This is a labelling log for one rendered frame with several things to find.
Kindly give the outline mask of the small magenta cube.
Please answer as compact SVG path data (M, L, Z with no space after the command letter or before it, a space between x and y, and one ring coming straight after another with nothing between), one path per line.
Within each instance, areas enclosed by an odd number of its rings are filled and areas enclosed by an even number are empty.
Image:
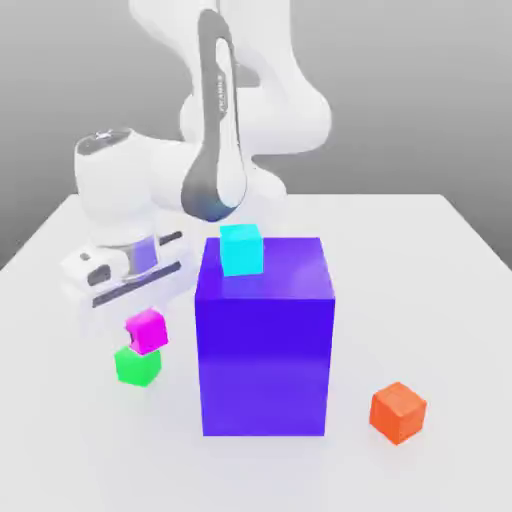
M141 356L158 350L168 343L165 318L153 308L128 318L125 329L130 335L130 347Z

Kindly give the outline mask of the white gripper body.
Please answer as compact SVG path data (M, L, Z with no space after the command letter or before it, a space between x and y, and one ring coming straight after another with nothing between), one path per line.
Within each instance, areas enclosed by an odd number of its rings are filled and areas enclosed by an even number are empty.
M162 310L193 286L193 259L181 257L167 267L119 288L85 292L70 286L70 303L83 323L123 323L148 308Z

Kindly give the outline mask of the small green cube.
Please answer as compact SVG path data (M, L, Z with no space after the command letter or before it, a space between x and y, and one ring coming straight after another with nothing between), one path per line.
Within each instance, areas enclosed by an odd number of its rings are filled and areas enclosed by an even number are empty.
M139 387L147 387L159 375L162 367L159 350L140 355L125 346L115 353L114 360L118 380Z

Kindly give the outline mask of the large blue box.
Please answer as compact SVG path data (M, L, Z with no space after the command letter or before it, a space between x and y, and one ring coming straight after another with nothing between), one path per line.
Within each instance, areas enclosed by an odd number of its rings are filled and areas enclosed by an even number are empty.
M204 435L323 435L335 304L319 239L267 238L263 273L236 277L208 239L195 292Z

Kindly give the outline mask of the small cyan cube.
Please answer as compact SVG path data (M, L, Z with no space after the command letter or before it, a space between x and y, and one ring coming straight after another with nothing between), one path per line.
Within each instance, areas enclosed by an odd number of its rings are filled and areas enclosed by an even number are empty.
M220 227L220 258L225 277L262 274L263 254L263 238L256 224Z

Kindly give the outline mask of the small orange cube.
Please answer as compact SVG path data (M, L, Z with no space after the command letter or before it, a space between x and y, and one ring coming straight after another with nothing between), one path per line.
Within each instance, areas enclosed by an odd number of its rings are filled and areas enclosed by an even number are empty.
M418 433L427 402L406 385L395 382L373 394L369 423L394 445Z

